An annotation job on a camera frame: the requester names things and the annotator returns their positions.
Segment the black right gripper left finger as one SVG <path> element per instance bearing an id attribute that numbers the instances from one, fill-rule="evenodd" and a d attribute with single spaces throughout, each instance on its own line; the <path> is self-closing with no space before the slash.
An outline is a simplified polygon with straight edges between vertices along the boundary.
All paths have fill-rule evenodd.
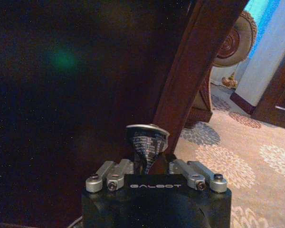
<path id="1" fill-rule="evenodd" d="M 86 179 L 85 190 L 99 192 L 104 184 L 109 191 L 119 190 L 124 186 L 126 174 L 134 174 L 134 163 L 129 159 L 121 159 L 119 163 L 105 161 L 97 172 Z"/>

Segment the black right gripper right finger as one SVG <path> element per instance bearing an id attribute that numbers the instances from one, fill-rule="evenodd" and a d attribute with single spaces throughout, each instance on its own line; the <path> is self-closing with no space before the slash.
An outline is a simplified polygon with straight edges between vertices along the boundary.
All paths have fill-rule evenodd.
<path id="1" fill-rule="evenodd" d="M 179 190 L 189 187 L 196 191 L 204 191 L 209 188 L 215 193 L 225 193 L 228 190 L 228 182 L 221 173 L 214 173 L 199 161 L 185 162 L 178 159 L 174 154 L 166 156 L 168 162 L 168 173 L 172 176 L 179 175 L 184 178 L 185 183 L 166 184 L 166 189 Z"/>

